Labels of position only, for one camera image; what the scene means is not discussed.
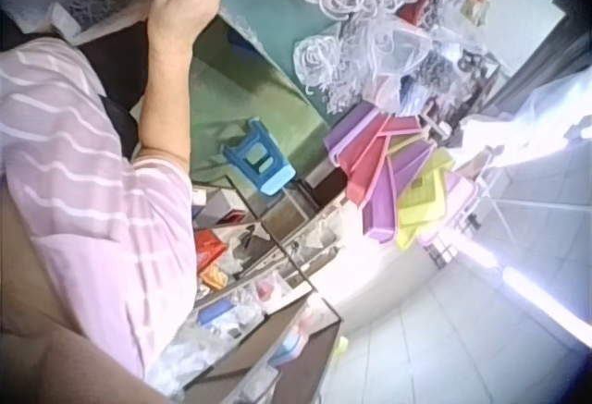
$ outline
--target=wall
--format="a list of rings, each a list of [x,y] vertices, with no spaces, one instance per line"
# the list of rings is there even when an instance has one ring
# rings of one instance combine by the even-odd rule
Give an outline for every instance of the wall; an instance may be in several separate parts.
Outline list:
[[[588,143],[511,169],[503,196],[589,205],[591,169]],[[480,209],[475,240],[590,323],[591,216],[532,207],[502,212],[519,250],[488,209]],[[347,336],[350,347],[323,384],[324,403],[556,402],[589,353],[464,255],[400,307]]]
[[[487,47],[515,73],[563,16],[552,0],[489,0]]]

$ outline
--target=forearm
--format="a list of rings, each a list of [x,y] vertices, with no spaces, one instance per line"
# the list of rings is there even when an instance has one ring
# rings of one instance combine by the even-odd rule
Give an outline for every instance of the forearm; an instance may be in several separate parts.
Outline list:
[[[165,157],[188,172],[191,152],[190,65],[191,52],[166,56],[150,51],[138,155]]]

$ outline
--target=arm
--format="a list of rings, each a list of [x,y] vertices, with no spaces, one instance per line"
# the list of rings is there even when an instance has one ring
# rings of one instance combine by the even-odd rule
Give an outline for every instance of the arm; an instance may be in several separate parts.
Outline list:
[[[219,5],[220,0],[154,0],[148,18],[148,84],[139,158],[162,157],[189,171],[192,46]]]

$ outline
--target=small blue stool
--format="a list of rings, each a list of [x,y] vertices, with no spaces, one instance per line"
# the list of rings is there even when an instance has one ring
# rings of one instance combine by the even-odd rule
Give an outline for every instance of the small blue stool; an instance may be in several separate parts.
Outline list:
[[[273,196],[296,176],[296,171],[258,118],[249,119],[249,128],[248,136],[238,147],[232,148],[223,145],[222,154],[259,191]],[[257,145],[263,147],[265,154],[253,164],[247,159],[247,155]]]

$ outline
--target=pink item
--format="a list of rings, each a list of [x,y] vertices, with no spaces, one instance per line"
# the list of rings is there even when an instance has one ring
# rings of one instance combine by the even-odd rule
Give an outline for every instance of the pink item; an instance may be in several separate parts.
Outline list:
[[[380,131],[380,136],[415,134],[422,130],[417,116],[391,117]]]
[[[380,137],[372,142],[370,149],[364,155],[364,159],[361,160],[349,177],[345,194],[358,207],[365,206],[374,191],[378,176],[385,163],[385,156],[389,147],[388,139]]]
[[[456,221],[459,214],[475,199],[479,192],[478,186],[467,178],[456,173],[446,173],[446,216],[439,225],[422,232],[417,241],[425,246],[431,244],[438,236],[442,226],[449,226]]]
[[[82,335],[143,378],[197,289],[187,171],[121,155],[105,90],[79,50],[0,54],[0,180]]]
[[[361,102],[345,116],[325,137],[325,147],[331,163],[339,166],[339,155],[376,117],[378,110],[368,102]]]
[[[388,120],[389,117],[386,115],[376,115],[370,124],[341,152],[339,155],[339,165],[349,178],[352,176],[356,166],[365,160],[366,153],[368,153],[378,133]]]
[[[393,240],[397,230],[397,194],[392,181],[392,163],[385,159],[370,201],[362,210],[364,236],[381,244]]]
[[[393,182],[397,197],[419,176],[436,145],[428,141],[415,141],[390,157]]]

